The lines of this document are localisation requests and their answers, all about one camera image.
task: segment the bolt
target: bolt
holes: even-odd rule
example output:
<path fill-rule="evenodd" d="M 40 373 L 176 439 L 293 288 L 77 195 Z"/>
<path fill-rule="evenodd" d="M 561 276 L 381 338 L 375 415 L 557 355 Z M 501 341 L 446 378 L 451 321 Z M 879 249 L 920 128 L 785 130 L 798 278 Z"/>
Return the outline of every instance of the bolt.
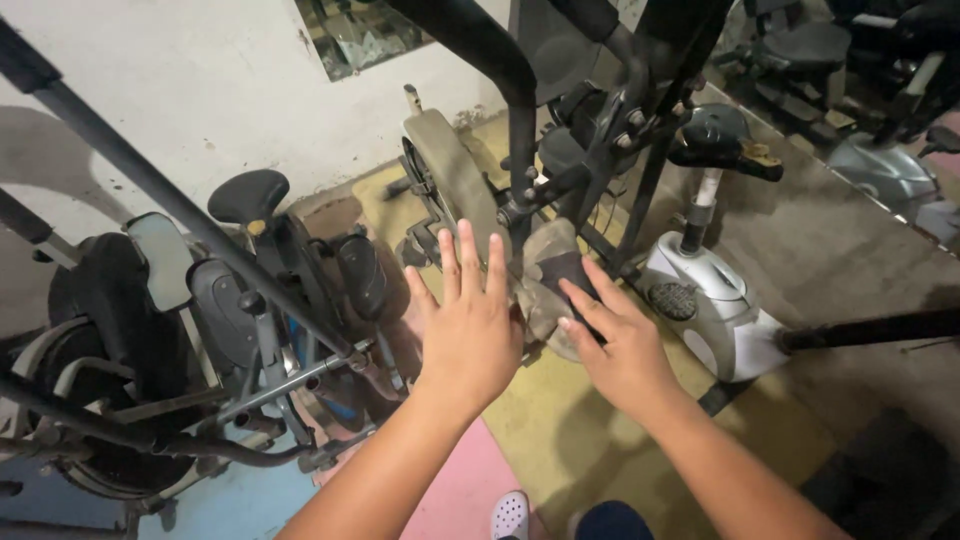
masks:
<path fill-rule="evenodd" d="M 616 138 L 616 145 L 620 148 L 630 148 L 630 145 L 633 143 L 633 140 L 630 139 L 630 134 L 620 134 L 620 136 Z"/>
<path fill-rule="evenodd" d="M 634 109 L 627 115 L 627 121 L 635 126 L 643 125 L 643 122 L 646 121 L 646 117 L 643 115 L 643 111 L 640 109 Z"/>

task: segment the finger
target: finger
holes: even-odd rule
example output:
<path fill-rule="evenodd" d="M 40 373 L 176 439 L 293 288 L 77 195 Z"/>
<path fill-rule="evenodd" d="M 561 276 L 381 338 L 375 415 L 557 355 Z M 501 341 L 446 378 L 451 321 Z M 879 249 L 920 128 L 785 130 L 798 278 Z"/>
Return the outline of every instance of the finger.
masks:
<path fill-rule="evenodd" d="M 460 264 L 464 269 L 460 292 L 463 295 L 479 294 L 483 292 L 483 276 L 480 272 L 476 242 L 473 239 L 473 227 L 468 220 L 461 219 L 457 222 L 457 231 L 460 232 Z"/>
<path fill-rule="evenodd" d="M 490 235 L 490 259 L 487 261 L 487 294 L 507 299 L 507 263 L 503 254 L 503 238 Z"/>
<path fill-rule="evenodd" d="M 584 289 L 566 279 L 560 280 L 560 289 L 570 299 L 570 303 L 583 315 L 589 325 L 599 331 L 607 341 L 616 336 L 617 317 L 606 306 L 594 300 Z"/>
<path fill-rule="evenodd" d="M 440 243 L 440 264 L 444 266 L 444 303 L 460 298 L 460 263 L 457 248 L 453 245 L 453 233 L 441 229 L 437 235 Z"/>
<path fill-rule="evenodd" d="M 566 337 L 577 349 L 577 356 L 585 365 L 589 366 L 593 362 L 607 358 L 607 352 L 604 351 L 603 347 L 600 347 L 600 344 L 597 343 L 597 340 L 593 338 L 590 330 L 583 323 L 561 317 L 557 324 L 564 329 Z"/>
<path fill-rule="evenodd" d="M 407 266 L 403 269 L 403 275 L 407 278 L 407 284 L 410 285 L 410 297 L 417 304 L 417 309 L 423 313 L 424 317 L 431 317 L 437 309 L 440 309 L 440 305 L 437 304 L 436 297 L 423 282 L 420 272 L 413 266 Z"/>
<path fill-rule="evenodd" d="M 626 315 L 637 311 L 634 302 L 616 286 L 616 283 L 610 279 L 610 276 L 603 271 L 592 258 L 584 256 L 584 272 L 587 278 L 593 284 L 600 300 L 610 311 L 618 315 Z"/>

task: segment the hand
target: hand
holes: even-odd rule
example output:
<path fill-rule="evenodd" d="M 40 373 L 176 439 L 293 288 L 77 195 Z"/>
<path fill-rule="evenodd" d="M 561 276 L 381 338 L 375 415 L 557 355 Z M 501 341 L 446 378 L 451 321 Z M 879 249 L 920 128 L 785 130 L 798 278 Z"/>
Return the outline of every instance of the hand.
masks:
<path fill-rule="evenodd" d="M 651 423 L 668 416 L 678 400 L 691 398 L 667 362 L 657 325 L 592 259 L 584 257 L 583 264 L 602 304 L 567 280 L 560 280 L 560 288 L 607 339 L 607 345 L 601 347 L 582 323 L 562 317 L 559 324 L 576 346 L 597 390 L 649 429 Z"/>
<path fill-rule="evenodd" d="M 487 286 L 480 270 L 469 221 L 461 219 L 457 263 L 453 234 L 438 234 L 444 266 L 444 305 L 427 289 L 420 273 L 406 268 L 410 292 L 425 319 L 423 368 L 414 394 L 425 392 L 442 407 L 473 420 L 510 384 L 520 367 L 523 327 L 507 299 L 507 265 L 503 239 L 490 237 Z"/>

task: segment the right hand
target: right hand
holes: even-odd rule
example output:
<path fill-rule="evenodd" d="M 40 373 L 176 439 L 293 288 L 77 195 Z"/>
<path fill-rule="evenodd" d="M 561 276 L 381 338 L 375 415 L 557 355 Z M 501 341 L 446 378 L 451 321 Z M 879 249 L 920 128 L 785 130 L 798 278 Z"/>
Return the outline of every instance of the right hand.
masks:
<path fill-rule="evenodd" d="M 657 325 L 648 319 L 589 257 L 584 271 L 600 296 L 560 280 L 560 288 L 584 319 L 606 339 L 597 343 L 582 323 L 562 317 L 560 326 L 577 348 L 596 389 L 642 426 L 669 413 L 678 401 L 692 400 L 680 387 L 666 359 Z"/>

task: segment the left hand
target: left hand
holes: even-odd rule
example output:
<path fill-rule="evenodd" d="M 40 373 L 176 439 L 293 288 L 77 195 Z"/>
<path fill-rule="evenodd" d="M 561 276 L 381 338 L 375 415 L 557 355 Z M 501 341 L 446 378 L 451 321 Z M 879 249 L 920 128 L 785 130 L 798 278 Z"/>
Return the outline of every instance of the left hand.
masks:
<path fill-rule="evenodd" d="M 469 221 L 457 224 L 463 268 L 457 263 L 453 234 L 438 234 L 444 266 L 444 305 L 423 283 L 416 268 L 405 270 L 410 292 L 425 320 L 423 368 L 414 394 L 438 398 L 448 410 L 472 420 L 510 384 L 523 349 L 521 317 L 510 309 L 503 239 L 490 237 L 486 290 Z"/>

